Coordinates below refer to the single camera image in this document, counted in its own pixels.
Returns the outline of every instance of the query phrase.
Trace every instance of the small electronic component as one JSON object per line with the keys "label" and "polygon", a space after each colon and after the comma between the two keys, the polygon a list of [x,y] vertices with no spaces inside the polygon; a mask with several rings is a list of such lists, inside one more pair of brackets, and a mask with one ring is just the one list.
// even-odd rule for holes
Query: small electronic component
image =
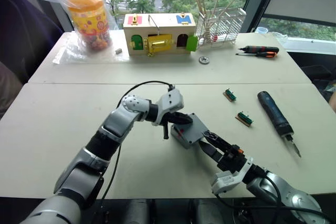
{"label": "small electronic component", "polygon": [[230,91],[230,89],[227,89],[223,92],[223,95],[230,101],[230,102],[233,102],[233,101],[236,101],[236,97],[235,95],[233,94],[233,92]]}
{"label": "small electronic component", "polygon": [[244,115],[242,111],[236,115],[236,119],[244,123],[247,127],[250,127],[253,123],[251,118],[249,118],[248,115]]}
{"label": "small electronic component", "polygon": [[118,48],[117,50],[116,50],[116,55],[118,55],[118,54],[120,54],[122,52],[122,49],[121,48]]}

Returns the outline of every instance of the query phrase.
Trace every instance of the black cable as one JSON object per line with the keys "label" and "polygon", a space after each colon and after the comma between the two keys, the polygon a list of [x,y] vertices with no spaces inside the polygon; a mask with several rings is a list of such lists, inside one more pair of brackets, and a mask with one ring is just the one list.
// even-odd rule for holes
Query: black cable
{"label": "black cable", "polygon": [[168,82],[164,82],[164,81],[145,81],[145,82],[141,82],[141,83],[139,83],[139,84],[133,86],[129,91],[127,91],[127,92],[121,97],[121,99],[120,99],[119,102],[118,102],[117,107],[119,107],[122,98],[123,98],[124,96],[126,96],[129,92],[131,92],[132,90],[136,89],[137,87],[139,87],[139,86],[141,86],[141,85],[148,84],[148,83],[161,83],[161,84],[168,85],[169,88],[172,88],[172,87],[173,87],[173,85],[171,85],[171,84],[168,83]]}
{"label": "black cable", "polygon": [[[170,83],[168,83],[168,82],[164,82],[164,81],[145,81],[145,82],[141,82],[141,83],[139,83],[139,84],[134,85],[133,87],[131,87],[131,88],[130,88],[130,89],[129,89],[129,90],[128,90],[128,91],[127,91],[121,98],[120,98],[120,100],[119,100],[118,105],[117,105],[116,108],[119,107],[119,105],[120,105],[120,103],[121,103],[121,101],[122,101],[122,98],[123,98],[124,96],[128,95],[129,92],[131,92],[132,90],[138,88],[138,87],[141,86],[141,85],[145,85],[145,84],[148,84],[148,83],[161,83],[161,84],[168,85],[169,89],[172,89],[172,88],[173,88],[173,85],[172,85],[172,84],[170,84]],[[110,190],[110,187],[111,187],[112,182],[113,182],[114,177],[115,177],[115,173],[117,172],[117,167],[118,167],[118,162],[119,162],[120,152],[121,152],[121,145],[119,146],[118,155],[117,155],[117,160],[116,160],[116,162],[115,162],[115,166],[114,166],[114,170],[113,170],[112,177],[111,177],[111,179],[110,179],[110,181],[109,181],[109,184],[108,184],[108,186],[107,186],[107,188],[106,188],[106,190],[105,190],[105,192],[104,192],[104,194],[103,194],[103,197],[102,197],[101,200],[100,200],[100,206],[99,206],[99,208],[96,209],[96,211],[95,211],[94,214],[93,214],[93,219],[92,219],[91,223],[93,223],[93,222],[95,221],[96,216],[98,215],[98,213],[99,213],[99,212],[102,210],[102,208],[103,208],[103,202],[104,202],[104,200],[105,200],[105,197],[106,197],[108,191]]]}
{"label": "black cable", "polygon": [[[222,198],[220,198],[220,196],[218,194],[215,195],[215,196],[223,205],[225,205],[228,208],[235,209],[235,210],[255,210],[255,209],[271,209],[271,210],[274,210],[274,209],[277,209],[277,206],[232,206],[232,205],[226,203]],[[291,211],[292,210],[292,211],[300,211],[300,212],[309,212],[311,214],[315,214],[315,215],[323,217],[324,219],[329,221],[330,224],[335,223],[335,222],[333,222],[333,220],[328,215],[324,214],[323,212],[312,210],[312,209],[309,209],[309,208],[281,206],[279,210],[280,211]]]}
{"label": "black cable", "polygon": [[272,186],[274,187],[275,191],[277,192],[277,210],[274,212],[271,224],[276,224],[277,223],[277,219],[279,217],[279,213],[280,213],[280,208],[282,206],[282,201],[281,201],[281,193],[279,191],[279,188],[277,187],[277,185],[267,176],[265,176],[265,179],[267,179]]}

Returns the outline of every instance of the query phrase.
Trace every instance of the plastic jar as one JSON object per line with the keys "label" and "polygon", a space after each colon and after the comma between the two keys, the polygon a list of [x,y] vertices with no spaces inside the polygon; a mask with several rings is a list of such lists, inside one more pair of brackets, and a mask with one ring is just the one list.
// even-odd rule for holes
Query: plastic jar
{"label": "plastic jar", "polygon": [[95,51],[107,48],[112,42],[103,0],[68,1],[73,24],[85,45]]}
{"label": "plastic jar", "polygon": [[266,33],[268,33],[268,29],[266,27],[259,26],[259,27],[257,27],[255,33],[266,34]]}

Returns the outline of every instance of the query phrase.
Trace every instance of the plastic bag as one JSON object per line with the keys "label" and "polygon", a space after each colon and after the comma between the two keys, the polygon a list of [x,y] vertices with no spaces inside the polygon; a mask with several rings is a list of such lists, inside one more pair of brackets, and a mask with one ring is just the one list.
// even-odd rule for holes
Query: plastic bag
{"label": "plastic bag", "polygon": [[276,31],[272,31],[271,34],[273,34],[273,36],[280,42],[280,44],[284,45],[287,40],[288,40],[288,35],[285,34],[281,34],[281,33],[278,33]]}
{"label": "plastic bag", "polygon": [[113,45],[97,52],[87,53],[87,50],[81,46],[80,39],[73,31],[66,42],[60,47],[53,63],[72,64],[72,63],[115,63],[130,61],[131,58],[127,51],[127,43],[123,30],[110,31]]}
{"label": "plastic bag", "polygon": [[336,92],[336,80],[330,81],[324,90],[329,92]]}
{"label": "plastic bag", "polygon": [[104,0],[46,0],[60,3],[80,38],[80,46],[99,51],[112,43],[109,29],[118,29]]}

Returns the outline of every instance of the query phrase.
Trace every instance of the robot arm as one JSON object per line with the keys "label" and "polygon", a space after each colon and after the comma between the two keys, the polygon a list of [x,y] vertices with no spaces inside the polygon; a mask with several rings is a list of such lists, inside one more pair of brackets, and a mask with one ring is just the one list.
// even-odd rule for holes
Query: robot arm
{"label": "robot arm", "polygon": [[103,175],[122,141],[136,121],[150,121],[164,127],[168,138],[168,122],[186,124],[192,119],[177,110],[183,108],[178,89],[170,88],[157,104],[134,95],[122,98],[98,128],[90,142],[83,147],[58,178],[54,196],[44,200],[24,220],[24,224],[76,224],[81,210],[90,207],[103,184]]}
{"label": "robot arm", "polygon": [[[322,211],[311,195],[293,188],[278,175],[255,165],[253,158],[246,157],[239,146],[231,145],[215,133],[210,132],[194,113],[190,114],[190,117],[193,119],[192,124],[174,124],[171,133],[185,148],[190,148],[198,143],[202,151],[211,157],[217,163],[217,167],[222,170],[213,179],[213,194],[225,193],[243,182],[257,198],[274,205],[277,203],[277,193],[268,180],[270,179],[278,187],[284,206]],[[307,224],[328,223],[322,216],[313,213],[295,210],[291,212],[295,218]]]}

